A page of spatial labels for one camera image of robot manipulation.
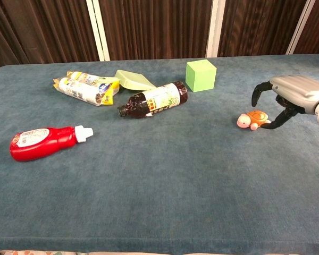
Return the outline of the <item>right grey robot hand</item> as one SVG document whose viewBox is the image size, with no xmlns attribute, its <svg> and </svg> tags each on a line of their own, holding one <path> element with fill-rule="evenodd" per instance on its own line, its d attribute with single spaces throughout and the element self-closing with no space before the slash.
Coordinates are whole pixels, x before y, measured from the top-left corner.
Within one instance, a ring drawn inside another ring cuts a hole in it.
<svg viewBox="0 0 319 255">
<path fill-rule="evenodd" d="M 251 105 L 256 106 L 261 93 L 268 90 L 273 90 L 277 94 L 276 101 L 284 110 L 274 121 L 263 124 L 262 128 L 279 128 L 298 113 L 316 115 L 319 123 L 319 81 L 299 75 L 272 77 L 268 82 L 255 87 Z"/>
</svg>

